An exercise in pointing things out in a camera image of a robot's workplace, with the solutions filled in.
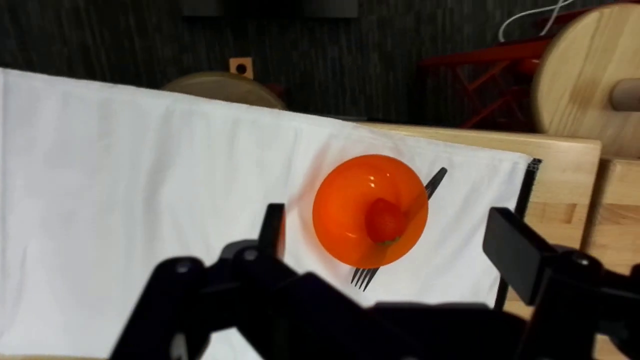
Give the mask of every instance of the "cable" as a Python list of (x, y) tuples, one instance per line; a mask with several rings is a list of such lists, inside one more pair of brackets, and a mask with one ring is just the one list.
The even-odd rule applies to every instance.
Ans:
[(527, 11), (520, 11), (520, 13), (512, 16), (512, 18), (509, 18), (506, 22), (502, 22), (502, 25), (500, 25), (500, 30), (498, 30), (498, 40), (500, 40), (500, 41), (506, 41), (506, 40), (505, 40), (505, 30), (506, 30), (506, 25), (511, 25), (514, 20), (525, 18), (525, 16), (533, 16), (533, 13), (541, 13), (541, 11), (553, 11), (553, 16), (550, 16), (550, 20), (547, 22), (545, 30), (539, 34), (539, 36), (547, 36), (547, 32), (555, 25), (561, 10), (562, 10), (564, 5), (569, 5), (569, 4), (572, 4), (572, 2), (575, 2), (575, 0), (558, 0), (558, 4), (555, 4), (555, 5), (533, 8), (533, 10), (527, 10)]

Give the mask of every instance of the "fork tines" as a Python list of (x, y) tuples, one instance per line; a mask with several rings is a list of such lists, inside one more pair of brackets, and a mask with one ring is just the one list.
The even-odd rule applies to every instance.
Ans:
[(357, 267), (352, 275), (352, 286), (361, 288), (363, 292), (375, 279), (379, 267)]

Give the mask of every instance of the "red fruit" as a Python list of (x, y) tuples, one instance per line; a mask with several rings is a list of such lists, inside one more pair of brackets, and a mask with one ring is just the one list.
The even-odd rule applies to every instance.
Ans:
[(406, 229), (406, 213), (395, 201), (375, 199), (366, 209), (366, 231), (375, 241), (399, 239)]

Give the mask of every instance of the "dark background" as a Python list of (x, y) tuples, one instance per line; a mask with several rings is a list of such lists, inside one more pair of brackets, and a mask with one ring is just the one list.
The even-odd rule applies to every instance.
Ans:
[[(0, 65), (154, 87), (253, 55), (256, 79), (287, 86), (293, 109), (454, 126), (459, 91), (418, 79), (418, 59), (496, 43), (509, 16), (547, 4), (361, 0), (357, 20), (187, 20), (178, 0), (0, 0)], [(509, 32), (530, 34), (530, 20)]]

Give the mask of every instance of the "wooden surface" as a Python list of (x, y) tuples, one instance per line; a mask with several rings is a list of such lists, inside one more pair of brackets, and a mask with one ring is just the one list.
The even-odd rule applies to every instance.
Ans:
[[(593, 186), (601, 160), (601, 143), (595, 139), (564, 139), (541, 133), (500, 133), (479, 129), (445, 129), (424, 126), (371, 123), (379, 129), (408, 136), (434, 138), (471, 146), (525, 152), (543, 157), (543, 167), (530, 198), (527, 221), (545, 238), (581, 245)], [(509, 309), (527, 315), (529, 308), (518, 297), (509, 300)]]
[[(640, 162), (603, 160), (584, 250), (606, 267), (629, 274), (640, 261)], [(624, 358), (606, 338), (598, 338), (603, 360)]]
[(640, 157), (640, 112), (610, 108), (618, 79), (640, 78), (640, 4), (596, 8), (561, 32), (534, 79), (547, 133), (603, 139), (604, 155)]
[(284, 102), (274, 91), (230, 72), (191, 74), (167, 84), (164, 89), (264, 108), (284, 108)]

